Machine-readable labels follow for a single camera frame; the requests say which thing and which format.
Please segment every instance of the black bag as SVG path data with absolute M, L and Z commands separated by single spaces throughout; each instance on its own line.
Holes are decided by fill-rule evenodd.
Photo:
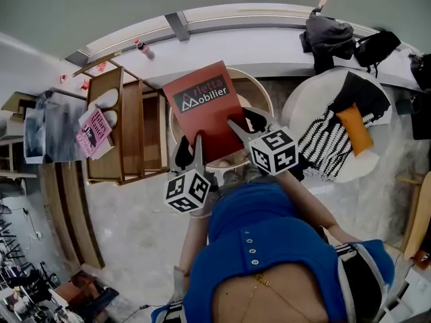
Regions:
M 368 37 L 363 37 L 358 41 L 359 47 L 355 50 L 355 57 L 361 67 L 370 66 L 376 69 L 377 65 L 385 60 L 400 44 L 401 41 L 390 31 L 382 31 Z
M 427 92 L 431 90 L 431 54 L 409 55 L 410 69 L 419 87 Z

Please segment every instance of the gray wall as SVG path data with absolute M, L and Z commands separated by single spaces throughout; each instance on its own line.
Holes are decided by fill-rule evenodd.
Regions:
M 0 0 L 0 32 L 49 54 L 66 57 L 131 24 L 225 3 L 314 6 L 319 0 Z
M 431 52 L 431 0 L 328 0 L 323 13 L 386 28 L 420 51 Z

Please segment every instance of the black label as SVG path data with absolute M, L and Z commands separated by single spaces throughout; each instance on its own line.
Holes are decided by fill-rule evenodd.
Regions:
M 223 75 L 218 75 L 176 94 L 174 100 L 180 112 L 183 113 L 228 93 L 229 88 Z

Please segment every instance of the bracelet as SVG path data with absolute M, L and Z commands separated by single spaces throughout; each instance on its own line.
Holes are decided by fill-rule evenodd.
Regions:
M 212 214 L 212 212 L 209 212 L 208 214 L 205 214 L 205 215 L 191 215 L 190 214 L 190 218 L 191 219 L 205 219 L 205 218 L 210 217 L 211 214 Z

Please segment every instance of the red book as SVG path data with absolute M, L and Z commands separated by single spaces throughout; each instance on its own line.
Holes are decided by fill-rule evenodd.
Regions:
M 223 61 L 198 69 L 163 86 L 163 91 L 189 143 L 201 133 L 205 163 L 244 148 L 228 125 L 244 130 L 246 119 Z

